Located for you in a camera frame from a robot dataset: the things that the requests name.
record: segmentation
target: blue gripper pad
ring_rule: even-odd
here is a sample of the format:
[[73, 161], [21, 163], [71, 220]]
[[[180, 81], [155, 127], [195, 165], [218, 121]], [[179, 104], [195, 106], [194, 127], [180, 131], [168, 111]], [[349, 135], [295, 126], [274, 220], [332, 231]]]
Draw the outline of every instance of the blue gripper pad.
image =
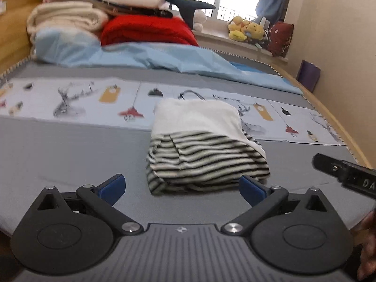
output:
[[96, 189], [98, 197], [113, 206], [125, 193], [125, 178], [122, 174], [116, 174]]
[[239, 192], [252, 207], [270, 195], [270, 189], [247, 175], [239, 179]]

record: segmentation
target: red blanket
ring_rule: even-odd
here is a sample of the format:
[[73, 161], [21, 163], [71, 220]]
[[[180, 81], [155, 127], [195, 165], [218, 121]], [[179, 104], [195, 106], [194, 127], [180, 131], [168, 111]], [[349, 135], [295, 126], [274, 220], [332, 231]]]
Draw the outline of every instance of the red blanket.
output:
[[103, 30], [102, 45], [122, 42], [168, 42], [199, 46], [180, 18], [124, 15], [110, 21]]

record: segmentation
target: gray mattress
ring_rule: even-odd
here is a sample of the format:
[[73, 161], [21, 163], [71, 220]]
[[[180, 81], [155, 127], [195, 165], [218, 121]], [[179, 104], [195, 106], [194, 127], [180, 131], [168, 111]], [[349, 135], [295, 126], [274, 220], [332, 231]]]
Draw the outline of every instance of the gray mattress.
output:
[[[227, 59], [273, 72], [250, 60], [234, 56]], [[26, 77], [118, 77], [211, 88], [312, 108], [296, 94], [165, 70], [69, 69], [32, 62], [15, 70], [8, 79]], [[237, 191], [152, 196], [145, 178], [149, 140], [150, 132], [142, 130], [0, 118], [0, 228], [11, 234], [46, 185], [55, 185], [61, 192], [75, 191], [84, 184], [98, 185], [116, 173], [125, 176], [127, 188], [115, 207], [144, 227], [148, 223], [221, 226], [249, 209]], [[373, 200], [341, 188], [336, 179], [311, 166], [318, 152], [355, 162], [345, 146], [260, 142], [271, 169], [268, 186], [280, 185], [298, 193], [312, 186], [320, 188], [349, 228], [375, 207]]]

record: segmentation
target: window sill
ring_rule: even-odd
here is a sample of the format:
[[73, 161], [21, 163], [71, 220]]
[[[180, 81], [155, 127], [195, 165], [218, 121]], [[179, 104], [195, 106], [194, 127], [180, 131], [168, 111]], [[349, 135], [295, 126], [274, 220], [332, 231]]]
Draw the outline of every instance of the window sill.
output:
[[[213, 21], [216, 21], [218, 25], [216, 28], [213, 28]], [[239, 42], [235, 41], [229, 38], [229, 33], [227, 31], [227, 22], [222, 20], [213, 20], [208, 18], [207, 22], [204, 23], [204, 29], [202, 32], [193, 31], [196, 38], [199, 40], [201, 37], [206, 39], [212, 39], [215, 41], [221, 41], [223, 43], [228, 43], [237, 47], [246, 48], [248, 50], [261, 53], [265, 56], [267, 56], [270, 59], [278, 60], [282, 63], [288, 63], [288, 59], [286, 57], [273, 57], [272, 53], [265, 49], [258, 49], [256, 46], [245, 43], [245, 42]]]

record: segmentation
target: wooden bed frame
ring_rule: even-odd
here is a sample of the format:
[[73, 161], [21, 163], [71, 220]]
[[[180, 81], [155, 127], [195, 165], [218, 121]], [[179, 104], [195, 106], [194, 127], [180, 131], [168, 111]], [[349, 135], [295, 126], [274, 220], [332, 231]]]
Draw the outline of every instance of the wooden bed frame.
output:
[[[42, 0], [3, 0], [6, 2], [6, 11], [0, 15], [0, 78], [1, 73], [12, 65], [27, 57], [31, 45], [26, 33], [26, 19], [30, 12], [42, 2]], [[292, 84], [299, 87], [305, 98], [321, 113], [341, 136], [347, 147], [358, 160], [359, 164], [371, 168], [370, 162], [359, 148], [358, 144], [343, 128], [340, 122], [330, 111], [306, 88], [304, 88], [289, 73], [278, 65], [271, 65]]]

